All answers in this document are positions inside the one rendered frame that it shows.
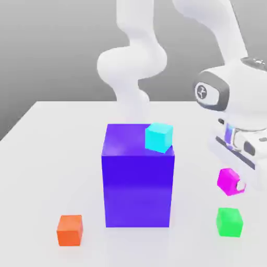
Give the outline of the small magenta cube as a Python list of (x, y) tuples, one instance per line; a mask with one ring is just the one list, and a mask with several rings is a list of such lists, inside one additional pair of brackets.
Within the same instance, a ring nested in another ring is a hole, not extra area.
[(233, 196), (244, 191), (237, 191), (237, 182), (241, 180), (239, 175), (231, 168), (224, 168), (220, 170), (217, 185), (224, 191), (227, 196)]

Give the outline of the small green cube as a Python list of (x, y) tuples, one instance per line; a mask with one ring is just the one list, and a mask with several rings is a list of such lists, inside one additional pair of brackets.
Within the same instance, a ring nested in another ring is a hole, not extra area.
[(236, 208), (218, 208), (216, 227), (222, 237), (240, 237), (244, 222)]

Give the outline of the small orange cube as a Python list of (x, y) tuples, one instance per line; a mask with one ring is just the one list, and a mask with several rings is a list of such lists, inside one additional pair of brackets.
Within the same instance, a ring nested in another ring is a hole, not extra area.
[(62, 215), (56, 232), (59, 246), (80, 246), (83, 235), (82, 215)]

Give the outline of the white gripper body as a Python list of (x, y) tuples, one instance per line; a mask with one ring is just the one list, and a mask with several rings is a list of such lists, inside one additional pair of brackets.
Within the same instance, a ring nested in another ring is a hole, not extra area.
[(222, 145), (215, 137), (208, 140), (210, 150), (227, 167), (233, 169), (240, 179), (256, 190), (267, 191), (267, 158), (246, 160), (237, 152)]

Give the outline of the small cyan cube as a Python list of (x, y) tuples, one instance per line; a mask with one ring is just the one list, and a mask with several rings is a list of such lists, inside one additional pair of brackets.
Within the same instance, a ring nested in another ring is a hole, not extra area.
[(151, 123), (145, 129), (145, 148), (165, 153), (173, 143), (173, 126), (164, 123)]

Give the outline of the large blue box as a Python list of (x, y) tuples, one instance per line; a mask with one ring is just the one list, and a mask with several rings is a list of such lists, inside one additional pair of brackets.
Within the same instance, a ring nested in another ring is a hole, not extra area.
[(106, 227), (169, 227), (175, 152), (145, 148), (148, 124), (108, 124), (101, 155)]

